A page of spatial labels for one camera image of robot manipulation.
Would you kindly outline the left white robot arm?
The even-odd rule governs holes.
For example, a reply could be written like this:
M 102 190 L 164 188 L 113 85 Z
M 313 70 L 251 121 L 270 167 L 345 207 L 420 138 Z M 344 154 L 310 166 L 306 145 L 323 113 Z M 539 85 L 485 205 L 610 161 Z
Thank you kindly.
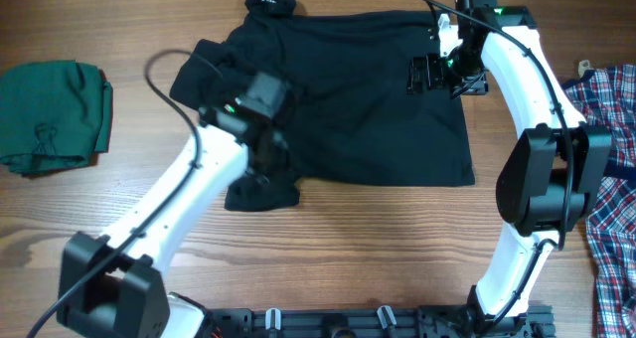
M 260 173 L 278 139 L 270 128 L 286 82 L 258 73 L 193 134 L 148 193 L 97 237 L 78 232 L 63 251 L 58 323 L 83 337 L 202 337 L 207 309 L 165 287 L 171 262 L 207 208 L 231 184 Z

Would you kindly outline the black t-shirt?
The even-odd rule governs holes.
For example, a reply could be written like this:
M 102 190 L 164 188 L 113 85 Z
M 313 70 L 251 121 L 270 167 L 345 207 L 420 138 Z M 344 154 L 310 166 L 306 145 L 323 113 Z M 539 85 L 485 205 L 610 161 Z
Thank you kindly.
M 295 0 L 246 0 L 246 16 L 221 43 L 201 40 L 171 96 L 236 110 L 253 77 L 284 81 L 288 99 L 253 148 L 263 161 L 232 183 L 225 206 L 259 212 L 296 205 L 297 182 L 470 186 L 475 177 L 461 101 L 415 85 L 415 63 L 436 52 L 432 16 L 386 11 L 302 16 Z

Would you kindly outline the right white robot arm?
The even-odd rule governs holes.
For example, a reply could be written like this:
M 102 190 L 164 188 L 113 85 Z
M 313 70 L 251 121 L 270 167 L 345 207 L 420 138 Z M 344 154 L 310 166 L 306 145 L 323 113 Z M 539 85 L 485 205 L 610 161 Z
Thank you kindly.
M 569 102 L 524 6 L 498 0 L 430 1 L 437 53 L 415 63 L 409 87 L 482 95 L 494 80 L 517 142 L 496 183 L 503 227 L 490 264 L 461 305 L 376 311 L 269 310 L 273 337 L 552 337 L 555 317 L 531 291 L 549 255 L 595 203 L 611 147 L 609 131 Z

